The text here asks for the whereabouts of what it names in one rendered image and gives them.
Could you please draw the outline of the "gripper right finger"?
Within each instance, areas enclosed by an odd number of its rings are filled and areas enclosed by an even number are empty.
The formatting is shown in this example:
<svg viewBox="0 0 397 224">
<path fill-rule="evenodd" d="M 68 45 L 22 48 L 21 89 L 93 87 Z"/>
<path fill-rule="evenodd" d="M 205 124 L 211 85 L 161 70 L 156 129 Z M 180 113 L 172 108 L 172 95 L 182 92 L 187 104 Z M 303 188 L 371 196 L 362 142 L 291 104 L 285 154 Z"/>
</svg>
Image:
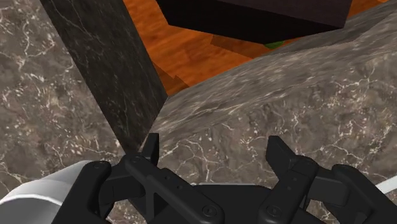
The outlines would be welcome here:
<svg viewBox="0 0 397 224">
<path fill-rule="evenodd" d="M 325 169 L 278 136 L 269 137 L 265 158 L 279 180 L 258 210 L 258 224 L 326 224 L 307 212 L 311 200 L 339 224 L 397 224 L 397 205 L 356 168 Z"/>
</svg>

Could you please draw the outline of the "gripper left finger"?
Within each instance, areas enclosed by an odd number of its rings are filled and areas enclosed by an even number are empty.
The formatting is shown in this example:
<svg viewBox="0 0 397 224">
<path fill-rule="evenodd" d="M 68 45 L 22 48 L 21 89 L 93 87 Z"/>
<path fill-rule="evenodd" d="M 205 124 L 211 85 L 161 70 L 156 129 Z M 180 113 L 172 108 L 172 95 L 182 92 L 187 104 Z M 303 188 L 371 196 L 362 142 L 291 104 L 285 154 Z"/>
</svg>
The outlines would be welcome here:
<svg viewBox="0 0 397 224">
<path fill-rule="evenodd" d="M 110 224 L 115 202 L 131 200 L 147 224 L 224 224 L 213 200 L 169 169 L 157 166 L 159 135 L 150 133 L 143 150 L 116 165 L 84 165 L 51 224 Z"/>
</svg>

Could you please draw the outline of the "white round bowl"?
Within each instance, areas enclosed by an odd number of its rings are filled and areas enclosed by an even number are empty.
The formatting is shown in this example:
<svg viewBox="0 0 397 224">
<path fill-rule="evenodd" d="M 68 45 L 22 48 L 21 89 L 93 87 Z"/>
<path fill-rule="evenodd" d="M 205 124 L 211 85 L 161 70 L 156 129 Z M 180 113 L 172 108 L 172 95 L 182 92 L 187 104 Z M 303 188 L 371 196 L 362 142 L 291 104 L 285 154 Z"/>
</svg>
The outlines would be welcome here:
<svg viewBox="0 0 397 224">
<path fill-rule="evenodd" d="M 77 162 L 11 190 L 0 199 L 0 214 L 4 215 L 0 224 L 50 224 L 81 170 L 89 163 L 89 160 Z M 99 194 L 101 204 L 112 204 L 144 193 L 140 187 L 132 186 L 135 180 L 125 172 L 123 165 L 116 166 L 115 173 L 121 179 L 111 178 L 103 183 Z"/>
</svg>

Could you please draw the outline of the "small green object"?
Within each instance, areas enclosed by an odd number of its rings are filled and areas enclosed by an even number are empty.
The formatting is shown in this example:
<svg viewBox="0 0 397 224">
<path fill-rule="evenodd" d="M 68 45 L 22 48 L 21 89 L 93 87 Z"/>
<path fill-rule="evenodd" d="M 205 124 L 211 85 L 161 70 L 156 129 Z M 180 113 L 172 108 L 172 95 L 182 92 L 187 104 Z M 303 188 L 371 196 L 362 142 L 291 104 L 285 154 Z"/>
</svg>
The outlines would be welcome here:
<svg viewBox="0 0 397 224">
<path fill-rule="evenodd" d="M 274 50 L 274 49 L 276 49 L 276 48 L 279 48 L 280 46 L 282 46 L 284 44 L 284 41 L 277 41 L 277 42 L 274 42 L 274 43 L 267 43 L 267 44 L 264 44 L 264 46 L 266 47 L 266 48 L 268 48 L 269 50 Z"/>
</svg>

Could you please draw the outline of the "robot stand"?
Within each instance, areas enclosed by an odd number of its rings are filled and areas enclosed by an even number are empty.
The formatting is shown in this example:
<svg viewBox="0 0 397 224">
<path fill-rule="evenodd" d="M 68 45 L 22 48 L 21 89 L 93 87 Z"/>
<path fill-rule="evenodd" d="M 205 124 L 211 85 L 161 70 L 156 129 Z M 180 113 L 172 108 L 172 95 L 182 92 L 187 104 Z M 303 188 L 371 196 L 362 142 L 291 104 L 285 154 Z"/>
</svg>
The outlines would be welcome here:
<svg viewBox="0 0 397 224">
<path fill-rule="evenodd" d="M 344 27 L 352 0 L 155 0 L 167 23 L 268 44 Z"/>
</svg>

